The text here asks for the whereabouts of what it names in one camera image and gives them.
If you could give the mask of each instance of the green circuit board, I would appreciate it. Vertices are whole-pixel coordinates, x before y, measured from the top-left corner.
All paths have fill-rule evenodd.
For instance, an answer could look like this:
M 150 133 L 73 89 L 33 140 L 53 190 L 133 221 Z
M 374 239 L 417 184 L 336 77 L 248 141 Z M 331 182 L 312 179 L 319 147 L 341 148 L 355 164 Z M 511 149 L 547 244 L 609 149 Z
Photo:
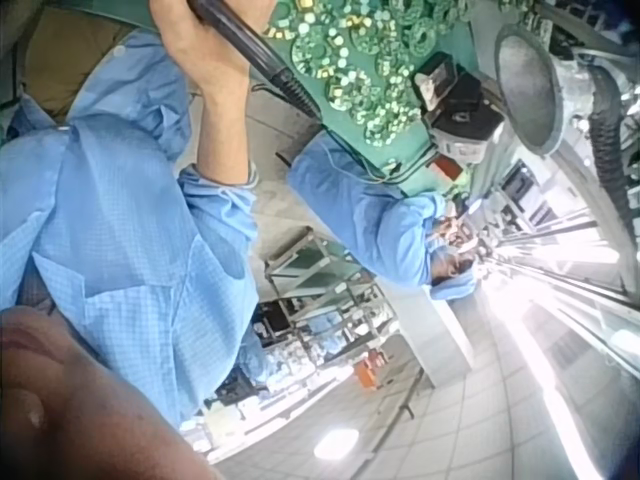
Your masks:
M 279 0 L 264 35 L 374 148 L 420 121 L 413 74 L 470 0 Z

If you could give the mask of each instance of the worker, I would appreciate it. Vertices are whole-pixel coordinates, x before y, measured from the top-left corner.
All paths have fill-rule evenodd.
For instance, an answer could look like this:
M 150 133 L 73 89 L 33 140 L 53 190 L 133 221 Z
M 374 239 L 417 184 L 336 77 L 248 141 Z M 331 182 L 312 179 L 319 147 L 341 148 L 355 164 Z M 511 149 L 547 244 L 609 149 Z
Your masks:
M 227 2 L 258 30 L 275 5 Z M 187 0 L 149 3 L 161 39 L 127 34 L 63 125 L 26 96 L 0 150 L 3 478 L 217 478 L 175 428 L 231 370 L 257 303 L 249 65 Z M 176 181 L 184 74 L 204 113 Z
M 455 222 L 437 193 L 406 198 L 365 170 L 327 133 L 294 160 L 289 185 L 365 268 L 395 284 L 430 286 L 435 300 L 475 289 L 473 259 L 442 241 Z

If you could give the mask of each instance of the factory floor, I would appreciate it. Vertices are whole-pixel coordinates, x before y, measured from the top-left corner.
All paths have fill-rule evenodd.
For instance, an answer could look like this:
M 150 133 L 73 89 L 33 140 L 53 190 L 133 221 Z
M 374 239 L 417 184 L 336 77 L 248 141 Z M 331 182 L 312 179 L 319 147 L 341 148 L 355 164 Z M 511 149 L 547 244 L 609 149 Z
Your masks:
M 191 104 L 193 135 L 178 161 L 178 170 L 196 161 L 201 115 L 202 99 L 194 97 Z M 265 260 L 294 240 L 307 226 L 328 233 L 289 188 L 286 182 L 288 167 L 276 157 L 276 152 L 290 148 L 311 125 L 304 115 L 268 92 L 250 94 L 247 108 L 249 157 L 260 176 L 253 210 L 258 238 L 250 263 L 261 301 L 275 298 L 275 292 L 264 277 Z

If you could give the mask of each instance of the workbench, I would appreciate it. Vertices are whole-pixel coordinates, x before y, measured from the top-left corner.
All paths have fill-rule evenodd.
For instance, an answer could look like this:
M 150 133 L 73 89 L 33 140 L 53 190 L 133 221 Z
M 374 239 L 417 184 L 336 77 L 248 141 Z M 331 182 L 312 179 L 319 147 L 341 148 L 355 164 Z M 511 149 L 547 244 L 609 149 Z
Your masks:
M 148 0 L 49 0 L 49 4 L 110 17 L 144 28 L 155 28 L 149 12 Z M 379 78 L 376 80 L 377 74 L 374 68 L 375 56 L 357 51 L 351 44 L 348 35 L 346 35 L 346 41 L 352 52 L 349 63 L 369 73 L 374 82 L 379 81 Z M 298 73 L 291 62 L 291 42 L 276 39 L 270 39 L 269 42 L 292 67 L 292 70 Z M 450 53 L 455 62 L 468 71 L 477 70 L 477 57 L 468 23 L 456 23 L 448 34 L 439 37 L 435 48 L 429 55 L 423 59 L 414 58 L 412 60 L 416 66 L 420 66 L 428 57 L 439 50 Z M 364 141 L 362 126 L 353 123 L 347 113 L 337 111 L 328 104 L 324 80 L 301 74 L 298 76 L 320 105 L 325 124 L 348 142 L 376 169 L 380 171 L 387 167 L 390 161 L 396 161 L 402 164 L 400 169 L 400 173 L 402 173 L 411 170 L 413 166 L 418 164 L 417 162 L 422 160 L 431 143 L 422 122 L 415 122 L 407 130 L 398 134 L 390 145 L 374 147 Z M 414 175 L 400 184 L 400 188 L 410 196 L 422 191 L 445 193 L 446 190 L 443 178 L 427 168 L 418 169 Z

